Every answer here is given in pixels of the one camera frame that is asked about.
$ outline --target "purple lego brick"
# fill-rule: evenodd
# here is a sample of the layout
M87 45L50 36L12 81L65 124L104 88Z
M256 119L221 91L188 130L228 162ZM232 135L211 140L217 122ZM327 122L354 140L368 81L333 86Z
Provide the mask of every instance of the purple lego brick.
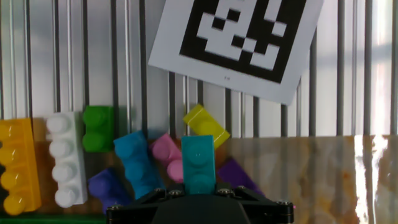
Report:
M102 170L88 180L90 194L101 200L103 212L112 205L129 205L132 200L112 168Z
M223 182L229 182L234 188L243 185L256 193L264 195L259 187L250 179L234 159L231 159L222 168L220 168L217 174Z

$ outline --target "marble surface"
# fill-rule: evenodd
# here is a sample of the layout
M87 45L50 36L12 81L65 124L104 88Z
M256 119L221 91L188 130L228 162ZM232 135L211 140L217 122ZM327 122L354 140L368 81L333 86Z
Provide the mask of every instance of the marble surface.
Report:
M398 223L397 143L397 136L229 139L216 151L216 166L234 157L266 197L295 204L295 223ZM101 213L101 203L93 197L71 208L56 205L48 144L36 145L43 200L37 213ZM86 153L85 167L88 179L115 167L133 194L113 152ZM172 183L158 167L165 183Z

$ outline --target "yellow lego brick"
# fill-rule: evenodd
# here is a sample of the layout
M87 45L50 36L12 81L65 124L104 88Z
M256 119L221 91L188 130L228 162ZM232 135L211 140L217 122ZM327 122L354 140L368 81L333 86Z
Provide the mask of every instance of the yellow lego brick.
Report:
M183 120L197 135L212 135L214 149L230 137L230 134L201 105L196 105Z
M42 206L30 119L0 121L0 164L6 171L0 178L9 191L4 209L10 215L31 212Z

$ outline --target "white lego brick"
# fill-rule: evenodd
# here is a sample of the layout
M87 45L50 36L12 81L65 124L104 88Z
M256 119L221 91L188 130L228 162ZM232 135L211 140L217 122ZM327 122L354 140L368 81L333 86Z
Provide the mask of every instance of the white lego brick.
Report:
M55 201L63 208L87 201L81 124L77 112L55 113L46 120L50 154L55 159L52 177L58 183Z

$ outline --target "blue lego brick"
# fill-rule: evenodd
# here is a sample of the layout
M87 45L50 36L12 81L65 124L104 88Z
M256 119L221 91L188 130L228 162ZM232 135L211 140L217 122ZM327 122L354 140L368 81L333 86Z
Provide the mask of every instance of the blue lego brick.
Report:
M185 192L213 194L216 186L213 136L185 136L181 141Z
M103 213L112 205L129 205L132 200L113 168L102 170L88 180L90 194L98 198L103 206Z
M113 141L115 153L122 160L125 175L139 199L156 188L164 188L156 166L148 155L148 144L142 131Z

